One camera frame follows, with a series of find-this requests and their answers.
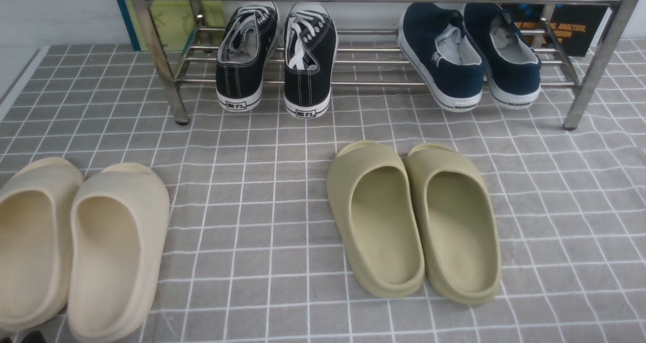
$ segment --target beige slipper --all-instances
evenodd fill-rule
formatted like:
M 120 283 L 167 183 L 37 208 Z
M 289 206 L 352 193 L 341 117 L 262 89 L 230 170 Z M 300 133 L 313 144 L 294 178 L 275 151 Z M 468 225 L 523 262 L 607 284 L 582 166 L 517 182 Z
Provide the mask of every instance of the beige slipper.
M 162 180 L 140 164 L 92 176 L 72 205 L 74 258 L 67 315 L 74 337 L 115 341 L 146 319 L 169 223 Z
M 404 160 L 433 287 L 462 304 L 482 304 L 500 289 L 500 248 L 482 175 L 464 155 L 434 144 Z
M 392 148 L 358 141 L 330 165 L 328 199 L 357 281 L 382 298 L 424 282 L 424 256 L 406 169 Z
M 83 175 L 47 157 L 0 190 L 0 329 L 19 331 L 55 316 L 67 301 L 70 209 Z

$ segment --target rack leg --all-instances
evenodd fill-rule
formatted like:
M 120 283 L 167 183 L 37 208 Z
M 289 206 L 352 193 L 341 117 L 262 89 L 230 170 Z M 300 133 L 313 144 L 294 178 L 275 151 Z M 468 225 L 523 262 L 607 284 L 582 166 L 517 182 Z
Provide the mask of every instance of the rack leg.
M 202 7 L 201 1 L 189 0 L 189 5 L 191 5 L 191 12 L 193 13 L 193 19 L 195 20 L 196 26 L 206 26 L 206 18 L 204 17 L 204 9 Z M 208 33 L 199 33 L 198 37 L 201 44 L 212 44 L 209 36 L 210 34 Z
M 563 122 L 565 130 L 573 131 L 579 126 L 585 108 L 595 94 L 597 85 L 599 85 L 612 53 L 617 48 L 626 24 L 628 24 L 638 2 L 639 0 L 622 0 L 619 5 L 611 8 L 612 13 L 608 19 L 608 25 L 602 33 L 600 46 L 595 51 L 595 56 L 593 56 L 590 67 L 583 78 L 581 87 L 574 90 L 574 102 L 572 102 Z
M 547 20 L 547 23 L 549 24 L 550 21 L 552 21 L 552 15 L 554 14 L 554 9 L 556 9 L 556 5 L 554 4 L 543 5 L 543 12 L 541 14 L 541 19 Z M 531 40 L 531 48 L 538 49 L 542 47 L 543 39 L 544 37 L 542 35 L 534 36 L 534 38 Z
M 168 63 L 164 45 L 159 38 L 159 33 L 157 32 L 155 21 L 152 18 L 152 13 L 148 9 L 148 4 L 145 0 L 131 0 L 131 2 L 134 12 L 137 15 L 141 31 L 143 31 L 143 37 L 148 45 L 148 50 L 152 56 L 152 61 L 155 64 L 155 68 L 157 68 L 157 74 L 159 74 L 159 79 L 161 79 L 164 93 L 171 106 L 171 111 L 173 111 L 175 122 L 178 125 L 187 125 L 189 123 L 189 116 L 186 114 L 186 108 L 180 96 L 180 88 L 173 79 L 173 70 L 171 70 L 171 65 Z

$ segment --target white rubber sole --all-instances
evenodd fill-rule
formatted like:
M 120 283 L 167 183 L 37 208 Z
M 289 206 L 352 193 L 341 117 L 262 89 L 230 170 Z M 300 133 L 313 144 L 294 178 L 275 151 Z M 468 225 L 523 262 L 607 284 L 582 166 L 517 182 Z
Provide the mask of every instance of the white rubber sole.
M 300 4 L 294 5 L 294 7 L 292 7 L 292 10 L 294 10 L 298 5 Z M 337 24 L 334 23 L 333 19 L 332 19 L 332 25 L 334 25 L 335 31 L 337 31 Z M 332 62 L 332 69 L 330 69 L 330 73 L 334 72 L 334 64 L 337 60 L 338 50 L 339 50 L 339 33 L 337 33 L 337 44 L 334 47 L 334 56 L 332 56 L 333 62 Z M 328 96 L 323 100 L 323 102 L 319 104 L 315 104 L 314 106 L 300 106 L 299 104 L 295 104 L 289 101 L 285 96 L 284 87 L 283 87 L 283 98 L 285 100 L 285 108 L 287 109 L 287 112 L 290 115 L 294 116 L 295 118 L 303 119 L 303 120 L 320 118 L 321 116 L 323 116 L 325 111 L 328 110 L 328 106 L 330 106 L 330 101 L 332 100 L 332 85 L 330 85 L 330 92 L 328 92 Z
M 536 101 L 539 93 L 541 92 L 540 86 L 538 90 L 528 93 L 527 95 L 514 95 L 513 93 L 505 92 L 496 85 L 489 68 L 487 68 L 487 82 L 489 84 L 489 91 L 494 97 L 496 103 L 499 104 L 500 107 L 509 108 L 510 110 L 522 110 L 524 108 L 528 108 L 534 101 Z
M 408 44 L 408 42 L 406 41 L 406 37 L 404 37 L 404 15 L 406 15 L 406 12 L 404 12 L 404 14 L 402 14 L 401 18 L 399 19 L 397 44 L 399 44 L 399 48 L 402 49 L 402 53 L 404 53 L 406 58 L 408 58 L 411 64 L 413 64 L 413 67 L 417 70 L 420 76 L 422 76 L 422 79 L 424 79 L 424 82 L 433 94 L 433 97 L 438 102 L 438 105 L 443 110 L 450 112 L 467 112 L 473 110 L 473 108 L 478 104 L 478 102 L 480 102 L 480 99 L 482 98 L 482 90 L 480 90 L 480 93 L 478 93 L 477 95 L 467 98 L 450 97 L 449 95 L 446 95 L 444 92 L 442 92 L 436 85 L 436 82 L 433 80 L 430 72 L 422 64 L 422 61 L 420 61 L 418 56 L 415 54 L 413 48 L 411 48 L 410 44 Z
M 330 92 L 328 96 L 319 104 L 314 106 L 300 106 L 298 104 L 293 104 L 289 102 L 285 97 L 285 108 L 287 112 L 298 119 L 316 119 L 323 116 L 323 113 L 328 110 L 330 106 L 330 100 L 332 99 L 332 87 L 330 87 Z
M 272 40 L 272 44 L 270 45 L 270 51 L 267 54 L 267 57 L 265 58 L 265 63 L 262 65 L 262 73 L 265 74 L 265 67 L 267 67 L 267 61 L 270 60 L 272 57 L 274 51 L 276 48 L 279 46 L 279 39 L 281 38 L 282 30 L 281 30 L 281 13 L 279 12 L 279 8 L 276 7 L 274 4 L 274 8 L 276 9 L 276 33 L 274 35 L 274 39 Z M 260 80 L 260 86 L 254 92 L 252 95 L 244 97 L 244 98 L 230 98 L 222 95 L 221 93 L 218 92 L 218 89 L 215 89 L 215 93 L 218 95 L 218 101 L 220 102 L 220 106 L 224 108 L 227 111 L 231 112 L 247 112 L 251 111 L 258 104 L 260 103 L 260 98 L 262 97 L 262 86 L 263 86 L 264 78 Z

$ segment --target white wall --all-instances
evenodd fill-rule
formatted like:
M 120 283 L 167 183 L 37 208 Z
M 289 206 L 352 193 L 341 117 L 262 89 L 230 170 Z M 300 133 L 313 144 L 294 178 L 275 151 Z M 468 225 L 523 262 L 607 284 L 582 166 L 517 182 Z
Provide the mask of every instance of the white wall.
M 290 5 L 282 5 L 282 14 Z M 394 28 L 405 4 L 327 5 L 339 28 Z M 625 37 L 646 37 L 642 0 Z M 115 0 L 0 0 L 0 46 L 129 42 Z

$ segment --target rack shelf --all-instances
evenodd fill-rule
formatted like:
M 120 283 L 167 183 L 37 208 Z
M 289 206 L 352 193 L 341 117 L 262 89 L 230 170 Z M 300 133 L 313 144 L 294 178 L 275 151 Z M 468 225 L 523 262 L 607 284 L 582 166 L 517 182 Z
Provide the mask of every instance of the rack shelf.
M 180 96 L 179 88 L 184 84 L 201 84 L 215 85 L 214 79 L 194 78 L 186 76 L 188 67 L 191 63 L 214 63 L 214 58 L 207 56 L 198 56 L 196 53 L 212 53 L 219 48 L 216 44 L 210 44 L 209 40 L 213 33 L 221 33 L 223 28 L 212 28 L 206 26 L 203 12 L 201 10 L 201 1 L 205 0 L 187 0 L 190 1 L 193 18 L 195 21 L 194 28 L 189 35 L 186 47 L 182 51 L 180 60 L 175 67 L 171 69 L 168 57 L 164 51 L 159 33 L 150 12 L 150 3 L 152 1 L 163 0 L 131 0 L 132 6 L 138 17 L 141 30 L 150 49 L 157 74 L 161 79 L 166 97 L 175 116 L 175 122 L 180 125 L 186 125 L 189 122 L 189 116 L 186 113 L 184 103 Z M 621 34 L 634 12 L 639 0 L 216 0 L 216 1 L 318 1 L 318 2 L 353 2 L 353 3 L 415 3 L 415 2 L 433 2 L 433 3 L 511 3 L 511 4 L 542 4 L 543 16 L 539 22 L 540 29 L 525 30 L 524 35 L 533 36 L 533 45 L 535 51 L 539 54 L 552 55 L 553 60 L 543 60 L 543 66 L 559 67 L 565 76 L 566 81 L 542 81 L 543 88 L 571 88 L 574 91 L 574 101 L 570 111 L 563 122 L 563 128 L 572 131 L 577 128 L 579 121 L 583 116 L 586 106 L 593 96 L 596 86 L 601 80 L 602 74 L 608 64 L 612 52 L 617 46 Z M 590 67 L 580 80 L 577 76 L 570 58 L 568 58 L 563 47 L 558 42 L 554 31 L 549 26 L 552 12 L 555 5 L 595 5 L 598 7 L 607 7 L 611 10 L 611 16 L 607 25 L 602 32 L 600 46 L 596 49 L 595 56 L 591 61 Z M 397 35 L 397 30 L 367 30 L 367 29 L 350 29 L 339 30 L 340 35 Z M 547 40 L 547 48 L 540 48 L 543 39 Z M 364 48 L 364 47 L 342 47 L 339 52 L 352 53 L 389 53 L 397 55 L 400 53 L 398 48 Z M 270 60 L 270 63 L 281 64 L 280 58 Z M 407 60 L 336 60 L 340 65 L 362 65 L 362 66 L 404 66 L 408 64 Z M 265 81 L 267 85 L 282 85 L 280 80 Z M 422 82 L 332 82 L 334 87 L 351 86 L 351 87 L 417 87 L 426 86 Z

